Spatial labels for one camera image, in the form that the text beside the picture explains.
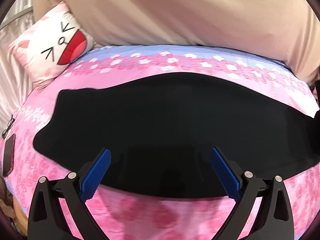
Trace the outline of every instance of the bedsheet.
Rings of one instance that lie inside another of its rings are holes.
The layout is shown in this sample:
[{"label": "bedsheet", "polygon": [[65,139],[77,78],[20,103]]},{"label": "bedsheet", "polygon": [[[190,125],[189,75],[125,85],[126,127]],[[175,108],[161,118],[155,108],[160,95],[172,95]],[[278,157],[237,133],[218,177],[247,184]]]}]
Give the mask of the bedsheet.
[{"label": "bedsheet", "polygon": [[[33,90],[16,114],[8,135],[17,136],[14,169],[6,184],[26,215],[37,180],[41,176],[60,179],[69,172],[33,148],[33,138],[49,122],[59,91],[101,89],[168,72],[202,73],[236,82],[311,117],[319,109],[307,84],[299,81],[283,63],[256,55],[225,48],[166,45],[108,46],[93,50],[71,64],[42,92]],[[295,239],[298,239],[320,209],[320,165],[284,183],[293,211]],[[240,237],[249,233],[260,201],[257,198]],[[111,240],[209,240],[235,202],[228,197],[164,199],[100,186],[86,204]],[[61,205],[72,233],[81,238],[62,200]]]}]

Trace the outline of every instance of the metal pin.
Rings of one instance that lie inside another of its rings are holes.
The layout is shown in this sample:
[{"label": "metal pin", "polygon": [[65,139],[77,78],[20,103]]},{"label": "metal pin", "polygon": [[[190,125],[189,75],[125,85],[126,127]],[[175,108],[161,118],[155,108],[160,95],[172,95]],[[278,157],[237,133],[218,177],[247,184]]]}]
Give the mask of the metal pin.
[{"label": "metal pin", "polygon": [[44,182],[45,182],[45,180],[46,180],[46,178],[45,178],[45,177],[41,177],[41,178],[39,179],[39,182],[40,182],[40,183],[44,183]]},{"label": "metal pin", "polygon": [[76,176],[77,176],[77,174],[76,174],[75,172],[70,172],[70,173],[68,174],[68,178],[69,178],[69,179],[74,179]]},{"label": "metal pin", "polygon": [[252,178],[252,177],[253,177],[253,174],[252,174],[251,171],[246,171],[246,172],[244,173],[244,175],[245,175],[247,178]]},{"label": "metal pin", "polygon": [[281,182],[282,178],[280,176],[275,176],[276,181]]}]

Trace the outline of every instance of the blue textured pad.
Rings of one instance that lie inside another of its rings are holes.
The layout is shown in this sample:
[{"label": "blue textured pad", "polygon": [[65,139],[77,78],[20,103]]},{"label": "blue textured pad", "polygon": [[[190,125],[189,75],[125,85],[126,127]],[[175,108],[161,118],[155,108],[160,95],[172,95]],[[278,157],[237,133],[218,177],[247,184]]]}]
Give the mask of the blue textured pad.
[{"label": "blue textured pad", "polygon": [[103,176],[106,174],[110,163],[111,153],[106,149],[98,158],[96,163],[92,166],[91,170],[88,172],[81,183],[80,199],[83,203],[93,197]]},{"label": "blue textured pad", "polygon": [[237,179],[229,165],[226,163],[226,161],[216,148],[211,149],[210,163],[228,197],[238,202],[241,199],[240,181]]}]

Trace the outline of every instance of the black fabric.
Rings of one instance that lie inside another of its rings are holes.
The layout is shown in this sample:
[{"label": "black fabric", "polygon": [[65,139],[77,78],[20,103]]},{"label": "black fabric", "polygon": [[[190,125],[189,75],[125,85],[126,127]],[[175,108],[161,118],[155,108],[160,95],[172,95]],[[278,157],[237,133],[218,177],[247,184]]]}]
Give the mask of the black fabric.
[{"label": "black fabric", "polygon": [[319,162],[313,118],[241,85],[194,73],[115,87],[60,91],[34,148],[78,171],[101,148],[112,163],[102,184],[163,197],[225,195],[209,164],[218,146],[261,178],[290,178]]}]

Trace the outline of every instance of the cartoon mouth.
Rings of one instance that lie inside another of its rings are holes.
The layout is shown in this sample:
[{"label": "cartoon mouth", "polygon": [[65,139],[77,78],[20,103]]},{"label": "cartoon mouth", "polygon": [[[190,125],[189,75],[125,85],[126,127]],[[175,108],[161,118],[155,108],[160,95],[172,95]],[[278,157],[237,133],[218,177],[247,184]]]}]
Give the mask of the cartoon mouth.
[{"label": "cartoon mouth", "polygon": [[87,47],[87,40],[80,30],[77,30],[64,49],[58,65],[67,65],[75,61]]}]

